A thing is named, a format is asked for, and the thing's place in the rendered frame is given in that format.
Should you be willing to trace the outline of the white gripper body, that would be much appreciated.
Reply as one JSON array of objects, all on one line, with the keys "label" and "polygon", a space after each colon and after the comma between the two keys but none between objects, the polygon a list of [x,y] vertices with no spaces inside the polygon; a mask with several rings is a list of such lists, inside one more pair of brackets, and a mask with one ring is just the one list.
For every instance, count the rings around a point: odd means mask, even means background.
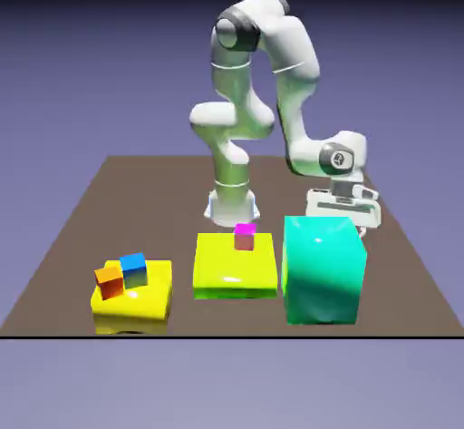
[{"label": "white gripper body", "polygon": [[348,217],[356,227],[367,229],[376,229],[382,222],[382,210],[377,200],[336,196],[329,190],[307,192],[305,215]]}]

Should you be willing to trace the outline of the small orange cube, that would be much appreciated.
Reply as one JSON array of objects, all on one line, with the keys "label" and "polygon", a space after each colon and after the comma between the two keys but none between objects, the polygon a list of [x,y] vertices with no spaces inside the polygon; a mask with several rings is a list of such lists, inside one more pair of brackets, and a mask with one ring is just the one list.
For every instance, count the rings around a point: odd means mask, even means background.
[{"label": "small orange cube", "polygon": [[94,271],[94,276],[103,300],[123,294],[124,281],[120,268],[113,265],[98,268]]}]

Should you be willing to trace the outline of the small blue cube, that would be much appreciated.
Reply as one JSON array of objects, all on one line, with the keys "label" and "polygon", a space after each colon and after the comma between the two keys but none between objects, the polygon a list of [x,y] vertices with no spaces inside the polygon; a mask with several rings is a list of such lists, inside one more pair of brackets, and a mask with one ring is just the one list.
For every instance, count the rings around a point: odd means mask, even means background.
[{"label": "small blue cube", "polygon": [[126,289],[148,285],[147,264],[142,252],[120,257],[120,264]]}]

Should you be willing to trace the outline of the large lime box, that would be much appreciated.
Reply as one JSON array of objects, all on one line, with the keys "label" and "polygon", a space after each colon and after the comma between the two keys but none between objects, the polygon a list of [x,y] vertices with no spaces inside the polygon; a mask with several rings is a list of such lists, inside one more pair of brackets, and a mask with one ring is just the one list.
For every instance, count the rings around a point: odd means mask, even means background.
[{"label": "large lime box", "polygon": [[274,298],[278,273],[273,238],[257,233],[252,250],[238,250],[232,233],[200,233],[194,258],[195,299]]}]

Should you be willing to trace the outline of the small magenta cube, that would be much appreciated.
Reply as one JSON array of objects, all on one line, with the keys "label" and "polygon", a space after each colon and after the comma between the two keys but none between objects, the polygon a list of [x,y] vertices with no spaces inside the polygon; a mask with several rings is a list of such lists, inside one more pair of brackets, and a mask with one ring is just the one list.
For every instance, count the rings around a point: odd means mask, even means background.
[{"label": "small magenta cube", "polygon": [[252,251],[255,246],[255,235],[255,223],[238,223],[234,228],[235,250]]}]

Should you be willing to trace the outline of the large yellow box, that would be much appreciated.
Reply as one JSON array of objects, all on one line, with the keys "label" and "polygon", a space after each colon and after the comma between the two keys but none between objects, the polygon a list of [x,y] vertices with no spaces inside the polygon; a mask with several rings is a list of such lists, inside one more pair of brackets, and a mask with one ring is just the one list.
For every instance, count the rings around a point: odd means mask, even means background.
[{"label": "large yellow box", "polygon": [[164,335],[167,332],[172,263],[169,260],[147,260],[146,266],[146,286],[124,288],[119,296],[103,299],[102,290],[96,285],[90,304],[97,335]]}]

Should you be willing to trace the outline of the large teal box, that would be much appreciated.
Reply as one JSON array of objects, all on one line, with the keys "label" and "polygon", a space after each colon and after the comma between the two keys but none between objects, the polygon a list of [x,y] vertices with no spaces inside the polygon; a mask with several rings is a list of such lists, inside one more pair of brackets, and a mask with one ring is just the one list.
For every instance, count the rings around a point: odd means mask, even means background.
[{"label": "large teal box", "polygon": [[366,260],[351,219],[286,216],[281,285],[287,323],[355,323]]}]

